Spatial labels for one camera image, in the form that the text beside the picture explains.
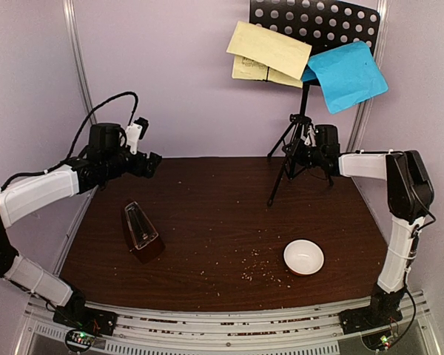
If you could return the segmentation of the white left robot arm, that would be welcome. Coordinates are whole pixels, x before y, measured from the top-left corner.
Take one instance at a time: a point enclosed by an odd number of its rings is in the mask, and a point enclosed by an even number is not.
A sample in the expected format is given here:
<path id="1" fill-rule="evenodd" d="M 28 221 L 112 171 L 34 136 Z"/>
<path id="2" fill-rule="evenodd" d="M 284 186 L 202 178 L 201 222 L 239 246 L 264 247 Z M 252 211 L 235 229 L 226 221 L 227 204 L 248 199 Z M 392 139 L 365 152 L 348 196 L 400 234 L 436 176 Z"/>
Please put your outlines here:
<path id="1" fill-rule="evenodd" d="M 0 188 L 0 278 L 63 308 L 64 318 L 75 328 L 85 328 L 92 320 L 90 309 L 80 303 L 83 297 L 68 282 L 25 257 L 12 245 L 7 231 L 60 200 L 104 188 L 122 175 L 153 177 L 162 157 L 138 148 L 148 127 L 145 118 L 127 127 L 94 124 L 80 155 L 66 158 L 56 168 L 27 173 L 21 180 Z"/>

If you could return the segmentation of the red wooden metronome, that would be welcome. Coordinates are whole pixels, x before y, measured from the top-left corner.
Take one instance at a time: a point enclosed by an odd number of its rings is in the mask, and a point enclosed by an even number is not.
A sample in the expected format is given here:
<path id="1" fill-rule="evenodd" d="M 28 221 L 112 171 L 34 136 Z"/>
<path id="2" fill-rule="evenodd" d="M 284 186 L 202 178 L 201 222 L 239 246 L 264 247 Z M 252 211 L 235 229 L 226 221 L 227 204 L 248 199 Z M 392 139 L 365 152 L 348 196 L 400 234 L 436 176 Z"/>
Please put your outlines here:
<path id="1" fill-rule="evenodd" d="M 141 264 L 162 254 L 164 242 L 136 200 L 126 200 L 121 207 L 121 224 L 129 253 Z"/>

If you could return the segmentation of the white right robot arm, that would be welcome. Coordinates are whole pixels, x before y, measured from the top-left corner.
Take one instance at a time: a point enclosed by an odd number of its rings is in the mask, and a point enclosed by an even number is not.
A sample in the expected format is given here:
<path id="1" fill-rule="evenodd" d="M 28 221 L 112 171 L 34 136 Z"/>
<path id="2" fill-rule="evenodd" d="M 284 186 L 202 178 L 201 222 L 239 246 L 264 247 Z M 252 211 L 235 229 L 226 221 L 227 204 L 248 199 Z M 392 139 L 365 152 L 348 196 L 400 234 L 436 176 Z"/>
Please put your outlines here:
<path id="1" fill-rule="evenodd" d="M 285 133 L 290 139 L 280 139 L 285 155 L 280 176 L 292 180 L 307 169 L 319 167 L 330 185 L 339 176 L 386 182 L 392 221 L 386 259 L 369 306 L 353 311 L 369 325 L 380 326 L 398 310 L 408 290 L 407 277 L 417 256 L 420 232 L 428 225 L 426 218 L 432 216 L 434 189 L 421 155 L 416 150 L 393 149 L 341 152 L 337 127 L 330 124 L 292 123 Z"/>

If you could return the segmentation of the yellow sheet music paper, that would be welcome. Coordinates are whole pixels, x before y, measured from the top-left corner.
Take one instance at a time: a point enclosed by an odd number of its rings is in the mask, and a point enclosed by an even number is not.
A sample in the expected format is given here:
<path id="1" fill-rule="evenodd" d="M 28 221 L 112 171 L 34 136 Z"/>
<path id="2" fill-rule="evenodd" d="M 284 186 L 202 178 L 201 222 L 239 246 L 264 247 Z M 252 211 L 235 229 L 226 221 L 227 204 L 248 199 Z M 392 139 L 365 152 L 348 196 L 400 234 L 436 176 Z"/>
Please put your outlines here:
<path id="1" fill-rule="evenodd" d="M 232 78 L 302 88 L 312 46 L 239 21 L 226 50 L 234 56 Z"/>

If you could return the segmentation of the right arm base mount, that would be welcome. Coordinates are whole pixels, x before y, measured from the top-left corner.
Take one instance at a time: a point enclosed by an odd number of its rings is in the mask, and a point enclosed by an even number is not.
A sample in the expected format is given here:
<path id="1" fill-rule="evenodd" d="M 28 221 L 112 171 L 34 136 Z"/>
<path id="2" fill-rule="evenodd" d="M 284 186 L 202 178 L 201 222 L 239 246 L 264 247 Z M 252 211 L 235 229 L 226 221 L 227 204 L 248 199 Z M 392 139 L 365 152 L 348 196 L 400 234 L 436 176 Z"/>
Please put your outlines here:
<path id="1" fill-rule="evenodd" d="M 399 309 L 378 314 L 374 313 L 369 306 L 366 306 L 341 311 L 339 319 L 343 333 L 347 335 L 387 326 L 392 320 L 402 320 L 403 315 Z"/>

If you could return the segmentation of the blue paper sheet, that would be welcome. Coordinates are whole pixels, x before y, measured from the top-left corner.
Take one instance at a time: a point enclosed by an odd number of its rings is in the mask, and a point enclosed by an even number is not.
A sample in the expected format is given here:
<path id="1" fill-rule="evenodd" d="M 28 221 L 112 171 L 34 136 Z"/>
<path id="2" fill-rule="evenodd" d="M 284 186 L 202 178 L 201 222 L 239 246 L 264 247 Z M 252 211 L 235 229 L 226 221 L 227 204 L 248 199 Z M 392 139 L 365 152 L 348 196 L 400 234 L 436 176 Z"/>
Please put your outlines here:
<path id="1" fill-rule="evenodd" d="M 360 80 L 366 77 L 363 74 L 362 47 L 357 49 L 356 41 L 350 44 L 313 55 L 301 77 L 303 83 L 317 80 L 323 92 L 329 113 L 336 114 L 356 105 L 354 95 L 360 89 Z M 367 57 L 371 54 L 367 45 Z"/>

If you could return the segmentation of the clear plastic metronome cover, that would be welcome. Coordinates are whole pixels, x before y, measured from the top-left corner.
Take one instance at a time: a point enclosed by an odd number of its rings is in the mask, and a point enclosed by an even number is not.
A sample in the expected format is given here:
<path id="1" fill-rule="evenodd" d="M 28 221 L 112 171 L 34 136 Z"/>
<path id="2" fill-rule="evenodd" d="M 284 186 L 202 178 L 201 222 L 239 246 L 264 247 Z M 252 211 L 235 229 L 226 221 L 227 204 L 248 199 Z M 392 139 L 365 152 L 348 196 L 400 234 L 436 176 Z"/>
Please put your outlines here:
<path id="1" fill-rule="evenodd" d="M 140 205 L 131 200 L 123 209 L 123 227 L 129 237 L 131 250 L 141 250 L 159 235 Z"/>

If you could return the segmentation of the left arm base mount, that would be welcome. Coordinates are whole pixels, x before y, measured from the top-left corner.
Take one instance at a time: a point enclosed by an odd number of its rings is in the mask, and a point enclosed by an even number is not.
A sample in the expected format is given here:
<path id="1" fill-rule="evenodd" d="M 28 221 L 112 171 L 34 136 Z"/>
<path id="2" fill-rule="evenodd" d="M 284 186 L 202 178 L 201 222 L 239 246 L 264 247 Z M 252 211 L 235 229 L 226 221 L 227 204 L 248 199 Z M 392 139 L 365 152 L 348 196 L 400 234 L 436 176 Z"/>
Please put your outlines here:
<path id="1" fill-rule="evenodd" d="M 117 319 L 115 312 L 88 307 L 84 308 L 84 313 L 80 316 L 65 314 L 60 308 L 53 315 L 55 323 L 97 336 L 112 336 Z"/>

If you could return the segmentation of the black music stand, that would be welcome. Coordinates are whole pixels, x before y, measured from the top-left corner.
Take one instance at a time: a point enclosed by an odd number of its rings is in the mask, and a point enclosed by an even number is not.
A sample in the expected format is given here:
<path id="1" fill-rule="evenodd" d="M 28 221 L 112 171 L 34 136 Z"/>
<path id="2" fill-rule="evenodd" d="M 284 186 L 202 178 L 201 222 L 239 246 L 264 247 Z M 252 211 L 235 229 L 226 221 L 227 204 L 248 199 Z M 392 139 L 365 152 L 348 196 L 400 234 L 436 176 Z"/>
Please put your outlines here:
<path id="1" fill-rule="evenodd" d="M 373 22 L 376 20 L 374 9 L 345 1 L 251 1 L 249 8 L 251 24 L 286 34 L 311 45 L 312 55 L 354 41 L 366 40 L 367 45 L 371 47 L 374 40 Z M 300 110 L 290 115 L 290 124 L 268 153 L 268 158 L 273 156 L 278 148 L 283 152 L 283 146 L 288 143 L 299 142 L 299 146 L 304 145 L 304 129 L 310 124 L 315 126 L 312 119 L 306 116 L 309 89 L 319 85 L 317 80 L 303 84 Z M 324 179 L 333 186 L 332 178 L 340 174 L 335 160 L 340 155 L 337 127 L 321 124 L 315 126 L 315 129 L 316 147 L 323 153 L 326 163 L 326 168 L 323 169 Z M 267 205 L 273 204 L 282 178 L 293 180 L 306 170 L 309 169 L 296 164 L 294 159 L 285 157 Z"/>

